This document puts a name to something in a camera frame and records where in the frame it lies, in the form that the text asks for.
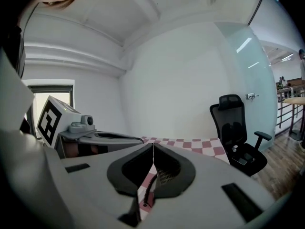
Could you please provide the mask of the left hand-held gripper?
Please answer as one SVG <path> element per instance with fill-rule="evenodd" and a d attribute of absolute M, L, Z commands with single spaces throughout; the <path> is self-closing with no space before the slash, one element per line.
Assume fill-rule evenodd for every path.
<path fill-rule="evenodd" d="M 82 115 L 65 102 L 49 96 L 41 112 L 37 131 L 44 143 L 66 158 L 66 143 L 90 145 L 143 144 L 141 138 L 112 132 L 96 131 L 93 117 Z"/>

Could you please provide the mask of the flat black device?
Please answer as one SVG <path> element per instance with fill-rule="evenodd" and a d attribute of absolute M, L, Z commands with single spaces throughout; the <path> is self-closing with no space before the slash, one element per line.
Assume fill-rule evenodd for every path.
<path fill-rule="evenodd" d="M 240 165 L 243 165 L 243 166 L 245 166 L 247 164 L 247 160 L 245 160 L 241 157 L 234 156 L 234 157 L 232 157 L 232 160 L 234 160 L 235 162 L 237 162 L 237 163 L 239 163 Z"/>

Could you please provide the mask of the person's left hand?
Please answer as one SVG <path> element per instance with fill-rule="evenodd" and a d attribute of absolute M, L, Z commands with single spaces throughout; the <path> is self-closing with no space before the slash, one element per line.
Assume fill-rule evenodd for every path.
<path fill-rule="evenodd" d="M 107 146 L 66 143 L 64 146 L 66 158 L 93 156 L 108 153 Z"/>

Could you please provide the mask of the black metal railing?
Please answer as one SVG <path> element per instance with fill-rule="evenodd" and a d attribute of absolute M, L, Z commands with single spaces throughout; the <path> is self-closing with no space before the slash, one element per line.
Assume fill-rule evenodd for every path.
<path fill-rule="evenodd" d="M 305 97 L 305 85 L 295 85 L 277 90 L 277 132 L 290 127 L 292 119 L 296 123 L 303 118 L 303 106 L 301 104 L 285 102 L 296 97 Z"/>

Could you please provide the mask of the red white checkered tablecloth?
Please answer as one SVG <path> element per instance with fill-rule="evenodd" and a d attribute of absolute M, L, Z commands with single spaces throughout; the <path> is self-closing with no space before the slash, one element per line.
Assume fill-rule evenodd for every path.
<path fill-rule="evenodd" d="M 218 158 L 226 163 L 229 163 L 229 160 L 225 154 L 225 150 L 218 138 L 210 138 L 210 139 L 169 139 L 169 138 L 157 138 L 157 137 L 146 137 L 143 136 L 142 140 L 145 143 L 158 143 L 165 144 L 169 146 L 179 147 L 185 150 L 193 151 L 199 154 L 203 154 L 206 156 L 211 156 Z M 149 214 L 153 207 L 153 192 L 155 189 L 155 185 L 157 180 L 154 181 L 152 188 L 149 193 L 147 207 L 142 205 L 143 197 L 148 186 L 148 183 L 152 179 L 152 177 L 157 174 L 155 166 L 152 166 L 149 173 L 147 174 L 144 182 L 141 184 L 138 189 L 138 198 L 139 198 L 139 208 L 140 208 L 140 216 L 141 220 L 144 220 L 146 216 Z"/>

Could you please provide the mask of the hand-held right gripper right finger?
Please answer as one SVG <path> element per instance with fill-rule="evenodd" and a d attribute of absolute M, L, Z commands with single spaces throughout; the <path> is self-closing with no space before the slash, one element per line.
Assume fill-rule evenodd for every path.
<path fill-rule="evenodd" d="M 263 229 L 272 218 L 268 191 L 217 158 L 155 144 L 154 166 L 169 178 L 142 229 Z"/>

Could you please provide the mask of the black mesh office chair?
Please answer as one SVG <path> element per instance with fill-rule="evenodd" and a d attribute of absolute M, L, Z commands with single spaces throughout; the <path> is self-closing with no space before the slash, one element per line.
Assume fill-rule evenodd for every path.
<path fill-rule="evenodd" d="M 245 122 L 245 108 L 240 96 L 228 94 L 219 97 L 219 103 L 210 106 L 218 138 L 222 143 L 230 165 L 248 176 L 253 176 L 267 165 L 266 157 L 259 151 L 262 140 L 270 141 L 272 137 L 264 132 L 256 131 L 258 137 L 255 146 L 248 144 Z M 237 156 L 247 160 L 245 166 L 232 160 Z"/>

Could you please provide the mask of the round wooden table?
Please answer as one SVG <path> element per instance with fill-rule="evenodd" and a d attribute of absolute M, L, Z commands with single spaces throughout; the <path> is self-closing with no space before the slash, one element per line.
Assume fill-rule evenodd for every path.
<path fill-rule="evenodd" d="M 293 97 L 284 100 L 285 103 L 292 105 L 292 117 L 291 117 L 291 125 L 289 128 L 289 136 L 296 140 L 301 141 L 305 135 L 305 97 Z M 301 127 L 300 130 L 294 129 L 294 119 L 295 115 L 298 113 L 298 106 L 301 105 L 303 107 L 301 114 Z"/>

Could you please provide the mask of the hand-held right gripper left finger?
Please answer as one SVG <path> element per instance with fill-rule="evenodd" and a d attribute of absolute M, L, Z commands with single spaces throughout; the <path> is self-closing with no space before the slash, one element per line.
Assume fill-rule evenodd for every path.
<path fill-rule="evenodd" d="M 117 220 L 141 222 L 138 189 L 153 165 L 153 145 L 142 144 L 101 155 L 62 159 L 77 191 Z"/>

